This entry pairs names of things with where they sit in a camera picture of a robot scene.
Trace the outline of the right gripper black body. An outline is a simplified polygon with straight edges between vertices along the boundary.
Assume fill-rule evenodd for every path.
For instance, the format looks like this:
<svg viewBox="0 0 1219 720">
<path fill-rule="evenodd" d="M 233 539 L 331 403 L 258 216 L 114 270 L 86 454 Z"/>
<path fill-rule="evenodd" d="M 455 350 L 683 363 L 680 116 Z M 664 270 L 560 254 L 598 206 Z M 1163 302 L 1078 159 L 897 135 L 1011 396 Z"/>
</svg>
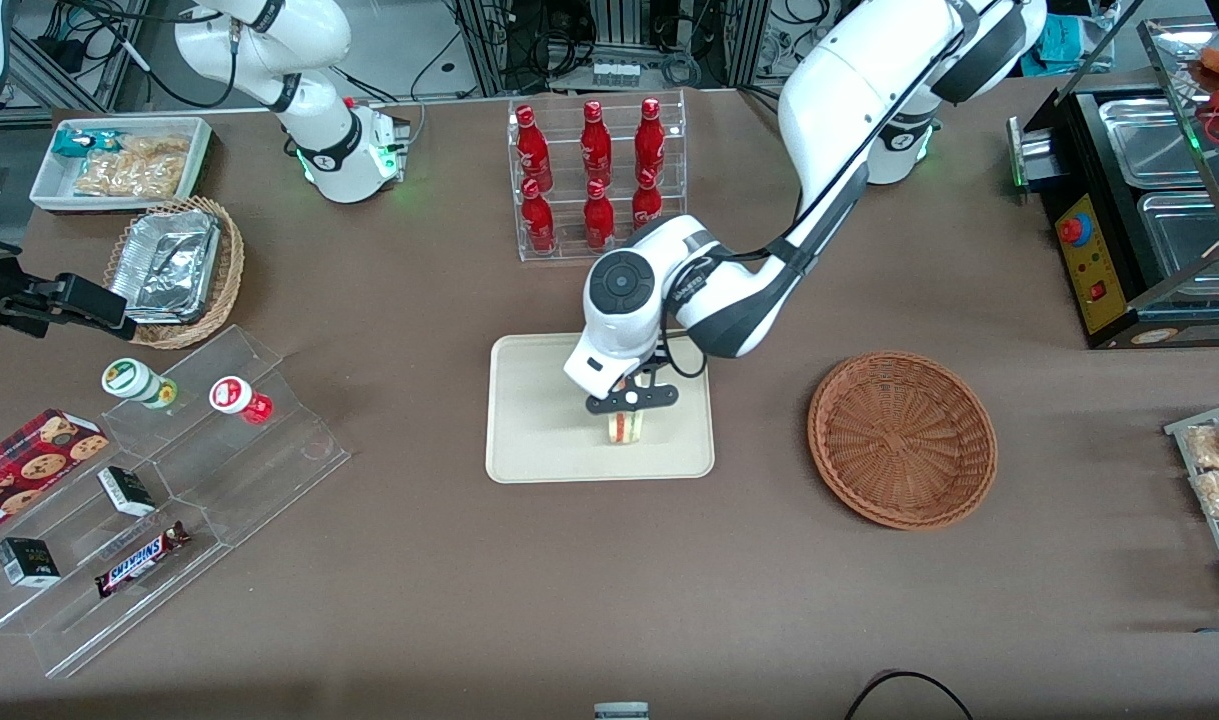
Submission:
<svg viewBox="0 0 1219 720">
<path fill-rule="evenodd" d="M 52 279 L 32 275 L 21 269 L 13 256 L 0 256 L 0 325 L 11 329 L 48 329 L 60 323 L 61 316 L 52 306 Z"/>
</svg>

